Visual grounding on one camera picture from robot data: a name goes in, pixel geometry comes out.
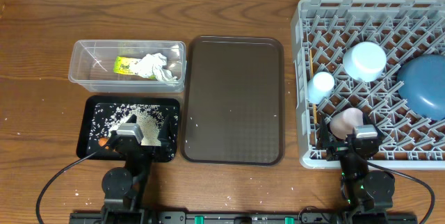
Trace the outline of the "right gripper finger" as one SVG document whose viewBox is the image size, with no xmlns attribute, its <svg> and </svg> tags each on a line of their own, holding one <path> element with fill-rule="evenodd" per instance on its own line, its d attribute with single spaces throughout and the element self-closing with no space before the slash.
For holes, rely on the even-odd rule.
<svg viewBox="0 0 445 224">
<path fill-rule="evenodd" d="M 367 114 L 363 115 L 364 126 L 366 129 L 366 133 L 370 137 L 383 137 L 382 131 L 376 126 L 376 124 L 370 119 Z"/>
<path fill-rule="evenodd" d="M 326 150 L 330 144 L 330 135 L 325 120 L 322 118 L 319 125 L 319 137 L 316 143 L 317 150 Z"/>
</svg>

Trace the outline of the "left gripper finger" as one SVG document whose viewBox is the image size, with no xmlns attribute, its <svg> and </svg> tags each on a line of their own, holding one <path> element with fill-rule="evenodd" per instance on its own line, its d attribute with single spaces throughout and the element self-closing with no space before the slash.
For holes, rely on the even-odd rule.
<svg viewBox="0 0 445 224">
<path fill-rule="evenodd" d="M 111 126 L 111 131 L 115 131 L 120 135 L 134 135 L 136 129 L 136 115 L 132 114 L 125 118 L 124 121 L 115 123 Z"/>
<path fill-rule="evenodd" d="M 159 130 L 158 140 L 161 147 L 171 148 L 173 144 L 170 115 L 167 115 L 161 129 Z"/>
</svg>

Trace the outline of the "pink cup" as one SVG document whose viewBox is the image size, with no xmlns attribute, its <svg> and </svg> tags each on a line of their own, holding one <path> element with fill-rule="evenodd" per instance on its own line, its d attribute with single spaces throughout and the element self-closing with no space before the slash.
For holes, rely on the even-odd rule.
<svg viewBox="0 0 445 224">
<path fill-rule="evenodd" d="M 330 130 L 334 136 L 345 140 L 352 134 L 354 127 L 364 124 L 363 112 L 356 108 L 345 109 L 336 114 L 330 121 Z"/>
</svg>

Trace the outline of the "white rice pile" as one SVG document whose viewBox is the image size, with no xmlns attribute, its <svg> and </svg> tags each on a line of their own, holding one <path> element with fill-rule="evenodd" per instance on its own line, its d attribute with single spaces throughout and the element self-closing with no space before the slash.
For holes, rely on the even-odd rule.
<svg viewBox="0 0 445 224">
<path fill-rule="evenodd" d="M 100 138 L 111 137 L 111 126 L 124 121 L 130 115 L 136 115 L 136 123 L 143 133 L 141 145 L 159 146 L 159 130 L 167 115 L 170 115 L 172 137 L 174 138 L 174 156 L 177 149 L 179 126 L 179 104 L 176 100 L 164 100 L 156 103 L 118 103 L 96 102 L 87 106 L 83 116 L 81 133 L 76 153 L 83 158 L 100 148 Z"/>
</svg>

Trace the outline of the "orange carrot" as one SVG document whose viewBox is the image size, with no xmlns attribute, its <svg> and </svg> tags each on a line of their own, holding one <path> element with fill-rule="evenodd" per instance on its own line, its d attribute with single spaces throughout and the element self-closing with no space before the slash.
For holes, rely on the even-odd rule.
<svg viewBox="0 0 445 224">
<path fill-rule="evenodd" d="M 99 143 L 99 145 L 101 147 L 105 146 L 105 144 L 107 144 L 107 142 L 108 142 L 108 138 L 107 137 L 100 138 L 99 141 L 98 141 L 98 143 Z"/>
</svg>

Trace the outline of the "light blue cup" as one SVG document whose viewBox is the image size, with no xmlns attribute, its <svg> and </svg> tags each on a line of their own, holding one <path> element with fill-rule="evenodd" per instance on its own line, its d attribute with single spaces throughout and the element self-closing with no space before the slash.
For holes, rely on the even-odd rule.
<svg viewBox="0 0 445 224">
<path fill-rule="evenodd" d="M 307 99 L 312 104 L 320 104 L 334 89 L 334 77 L 329 72 L 317 72 L 307 84 Z"/>
</svg>

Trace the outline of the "light blue bowl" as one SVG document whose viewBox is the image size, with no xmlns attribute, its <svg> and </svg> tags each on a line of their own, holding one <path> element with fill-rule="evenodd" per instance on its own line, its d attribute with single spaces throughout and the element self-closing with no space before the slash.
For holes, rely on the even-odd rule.
<svg viewBox="0 0 445 224">
<path fill-rule="evenodd" d="M 361 42 L 343 55 L 346 74 L 358 81 L 375 81 L 383 73 L 386 63 L 385 51 L 373 42 Z"/>
</svg>

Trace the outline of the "foil snack wrapper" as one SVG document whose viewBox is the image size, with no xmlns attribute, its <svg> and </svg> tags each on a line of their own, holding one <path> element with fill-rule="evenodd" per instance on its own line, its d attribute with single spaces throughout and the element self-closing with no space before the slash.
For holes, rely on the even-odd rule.
<svg viewBox="0 0 445 224">
<path fill-rule="evenodd" d="M 123 75 L 136 75 L 136 65 L 140 59 L 118 56 L 115 59 L 113 72 Z"/>
</svg>

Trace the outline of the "dark blue plate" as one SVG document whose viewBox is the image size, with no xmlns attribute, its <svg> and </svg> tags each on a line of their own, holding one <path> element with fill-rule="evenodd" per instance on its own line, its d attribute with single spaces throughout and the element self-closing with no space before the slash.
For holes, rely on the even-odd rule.
<svg viewBox="0 0 445 224">
<path fill-rule="evenodd" d="M 404 64 L 398 72 L 398 89 L 407 106 L 431 120 L 444 119 L 444 56 L 426 54 Z"/>
</svg>

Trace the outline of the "white tissue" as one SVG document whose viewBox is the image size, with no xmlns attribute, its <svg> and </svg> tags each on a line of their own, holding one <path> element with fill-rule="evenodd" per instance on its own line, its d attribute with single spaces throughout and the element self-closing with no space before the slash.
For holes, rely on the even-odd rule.
<svg viewBox="0 0 445 224">
<path fill-rule="evenodd" d="M 170 70 L 164 69 L 167 65 L 167 58 L 160 53 L 147 54 L 136 64 L 130 66 L 130 70 L 142 78 L 156 79 L 157 81 L 176 81 L 177 77 L 172 75 Z"/>
</svg>

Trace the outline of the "wooden chopstick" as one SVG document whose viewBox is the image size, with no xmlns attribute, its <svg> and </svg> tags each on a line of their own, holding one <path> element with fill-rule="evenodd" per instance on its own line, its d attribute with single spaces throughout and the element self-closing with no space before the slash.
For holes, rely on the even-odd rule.
<svg viewBox="0 0 445 224">
<path fill-rule="evenodd" d="M 313 54 L 312 54 L 312 50 L 309 49 L 309 62 L 310 62 L 310 78 L 311 80 L 314 78 L 314 64 L 313 64 Z M 317 109 L 316 109 L 316 104 L 312 102 L 312 112 L 313 112 L 313 116 L 314 116 L 314 124 L 317 125 L 318 124 L 318 119 L 317 119 Z"/>
</svg>

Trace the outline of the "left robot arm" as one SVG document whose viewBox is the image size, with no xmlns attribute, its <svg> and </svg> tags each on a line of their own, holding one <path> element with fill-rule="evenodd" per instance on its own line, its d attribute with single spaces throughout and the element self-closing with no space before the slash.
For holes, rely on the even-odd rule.
<svg viewBox="0 0 445 224">
<path fill-rule="evenodd" d="M 126 123 L 111 132 L 105 146 L 121 154 L 125 165 L 109 170 L 103 180 L 104 206 L 101 223 L 157 223 L 156 214 L 142 206 L 145 187 L 154 162 L 169 162 L 177 151 L 171 119 L 163 121 L 159 146 L 142 144 L 143 133 L 132 115 Z"/>
</svg>

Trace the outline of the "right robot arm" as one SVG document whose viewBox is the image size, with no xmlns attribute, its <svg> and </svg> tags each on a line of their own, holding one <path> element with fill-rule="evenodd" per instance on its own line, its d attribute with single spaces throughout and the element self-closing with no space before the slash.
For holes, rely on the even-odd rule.
<svg viewBox="0 0 445 224">
<path fill-rule="evenodd" d="M 363 116 L 364 124 L 353 128 L 344 141 L 334 140 L 324 120 L 319 127 L 318 150 L 327 161 L 341 165 L 341 192 L 349 207 L 330 217 L 331 223 L 389 222 L 387 210 L 393 206 L 395 178 L 390 172 L 369 170 L 368 159 L 378 153 L 383 133 Z"/>
</svg>

